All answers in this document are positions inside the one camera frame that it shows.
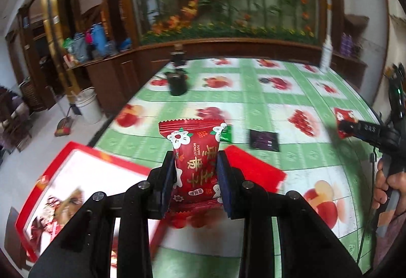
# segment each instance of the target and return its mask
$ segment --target red envelope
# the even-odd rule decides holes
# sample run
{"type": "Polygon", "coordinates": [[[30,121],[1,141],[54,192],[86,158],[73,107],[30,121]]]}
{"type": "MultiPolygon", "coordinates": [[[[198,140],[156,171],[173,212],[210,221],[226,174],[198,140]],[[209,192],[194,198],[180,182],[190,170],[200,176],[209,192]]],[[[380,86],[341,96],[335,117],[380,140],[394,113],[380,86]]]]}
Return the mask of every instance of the red envelope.
{"type": "Polygon", "coordinates": [[[238,168],[246,180],[252,181],[268,192],[278,192],[286,173],[255,158],[235,145],[225,150],[231,167],[238,168]]]}
{"type": "MultiPolygon", "coordinates": [[[[334,114],[335,114],[335,120],[336,120],[337,126],[340,123],[340,121],[342,121],[342,120],[350,121],[352,123],[357,122],[352,110],[343,110],[343,109],[339,109],[339,108],[334,108],[334,114]]],[[[338,130],[338,136],[341,139],[344,139],[346,137],[352,136],[352,134],[348,134],[348,133],[345,133],[344,131],[338,130]]]]}

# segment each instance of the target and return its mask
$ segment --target open box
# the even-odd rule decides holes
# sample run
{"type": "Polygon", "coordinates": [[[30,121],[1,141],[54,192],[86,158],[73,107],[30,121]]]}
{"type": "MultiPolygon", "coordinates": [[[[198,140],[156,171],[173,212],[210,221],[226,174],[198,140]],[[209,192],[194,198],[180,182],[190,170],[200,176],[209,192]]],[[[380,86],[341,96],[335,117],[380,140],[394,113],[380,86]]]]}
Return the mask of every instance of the open box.
{"type": "MultiPolygon", "coordinates": [[[[125,192],[132,185],[146,180],[149,172],[146,167],[93,148],[68,143],[38,179],[15,224],[30,260],[35,262],[38,259],[70,216],[93,193],[103,191],[111,196],[125,192]],[[49,199],[56,204],[55,207],[49,205],[49,199]],[[33,228],[34,221],[41,229],[33,228]],[[32,240],[33,235],[37,236],[35,240],[32,240]]],[[[114,227],[113,250],[117,245],[119,221],[116,219],[114,227]]],[[[151,256],[154,256],[165,233],[165,224],[149,219],[148,229],[151,256]]],[[[111,277],[116,276],[114,258],[112,256],[111,277]]]]}

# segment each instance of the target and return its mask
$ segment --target white bottle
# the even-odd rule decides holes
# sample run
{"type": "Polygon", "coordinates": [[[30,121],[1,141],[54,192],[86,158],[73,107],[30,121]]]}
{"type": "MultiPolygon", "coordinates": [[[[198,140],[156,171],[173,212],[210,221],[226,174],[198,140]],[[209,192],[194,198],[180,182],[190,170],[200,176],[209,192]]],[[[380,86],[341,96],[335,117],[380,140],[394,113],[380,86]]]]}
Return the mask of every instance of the white bottle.
{"type": "Polygon", "coordinates": [[[320,71],[322,73],[327,73],[328,68],[331,64],[332,58],[332,45],[331,45],[331,38],[327,34],[326,40],[323,43],[323,50],[322,50],[322,58],[320,60],[320,71]]]}

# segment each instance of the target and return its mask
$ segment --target white bucket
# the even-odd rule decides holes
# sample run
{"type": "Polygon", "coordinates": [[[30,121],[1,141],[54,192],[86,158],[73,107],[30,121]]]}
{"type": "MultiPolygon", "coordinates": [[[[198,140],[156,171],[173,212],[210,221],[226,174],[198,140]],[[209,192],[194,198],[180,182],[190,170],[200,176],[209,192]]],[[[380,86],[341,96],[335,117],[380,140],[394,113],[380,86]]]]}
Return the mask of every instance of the white bucket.
{"type": "Polygon", "coordinates": [[[94,87],[82,90],[78,94],[78,99],[75,102],[77,108],[82,113],[85,121],[92,125],[97,123],[102,118],[102,110],[100,109],[99,103],[96,99],[96,92],[94,87]]]}

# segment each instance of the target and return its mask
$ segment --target black packet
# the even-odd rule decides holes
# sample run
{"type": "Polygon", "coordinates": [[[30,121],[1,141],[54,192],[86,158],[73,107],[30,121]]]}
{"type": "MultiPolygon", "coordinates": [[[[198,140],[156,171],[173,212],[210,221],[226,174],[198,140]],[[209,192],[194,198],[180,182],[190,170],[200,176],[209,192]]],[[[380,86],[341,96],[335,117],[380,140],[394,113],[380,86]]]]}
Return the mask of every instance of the black packet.
{"type": "Polygon", "coordinates": [[[250,129],[249,137],[251,148],[279,152],[278,133],[250,129]]]}

